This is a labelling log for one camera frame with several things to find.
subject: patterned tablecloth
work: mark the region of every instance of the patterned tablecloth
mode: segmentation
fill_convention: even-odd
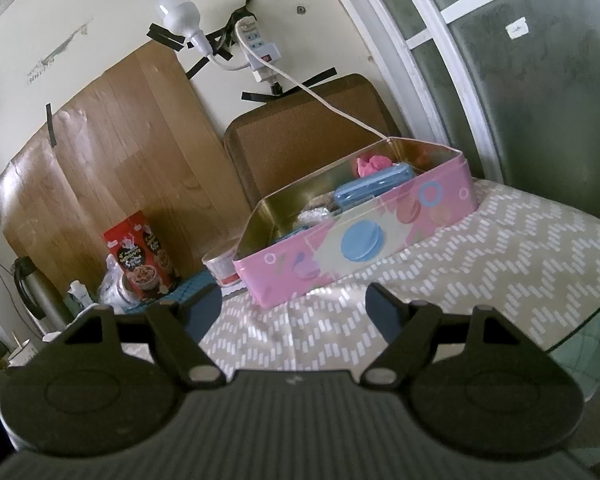
[[[379,282],[403,301],[426,299],[445,312],[492,304],[589,397],[600,380],[600,220],[485,180],[475,189],[474,214],[330,286],[271,310],[246,292],[225,300],[202,349],[229,376],[238,368],[349,368],[358,377],[386,347],[365,312],[366,287]]]

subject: black wire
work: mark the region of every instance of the black wire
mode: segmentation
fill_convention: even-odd
[[[0,266],[6,270],[10,275],[11,275],[11,271],[7,270],[6,267],[4,267],[3,264],[0,263]],[[33,330],[33,333],[37,333],[36,330],[32,329],[31,326],[29,325],[29,323],[27,323],[27,321],[22,317],[22,314],[20,313],[20,311],[18,310],[18,308],[16,307],[16,302],[13,301],[13,296],[11,295],[11,290],[9,289],[9,287],[7,286],[7,283],[4,281],[4,278],[2,277],[2,275],[0,274],[0,281],[2,282],[2,284],[4,285],[4,288],[7,289],[7,293],[9,295],[9,299],[11,300],[11,304],[13,305],[13,309],[16,311],[16,314],[18,314],[18,317],[22,320],[22,322],[25,324],[25,326],[29,329],[29,330]]]

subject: thermos handle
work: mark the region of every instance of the thermos handle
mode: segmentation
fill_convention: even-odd
[[[45,311],[42,310],[39,306],[34,303],[34,301],[30,298],[27,290],[24,287],[24,283],[22,282],[22,267],[16,261],[14,265],[13,272],[13,281],[16,285],[16,290],[24,303],[24,306],[27,307],[27,310],[36,318],[36,319],[44,319],[46,317]]]

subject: door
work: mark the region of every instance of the door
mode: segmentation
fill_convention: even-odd
[[[600,0],[380,1],[474,176],[600,218]]]

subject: ribbed black surface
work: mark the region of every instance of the ribbed black surface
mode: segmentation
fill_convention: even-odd
[[[238,372],[190,394],[142,444],[90,460],[21,452],[0,480],[592,478],[564,453],[493,463],[449,450],[397,397],[363,390],[348,372]]]

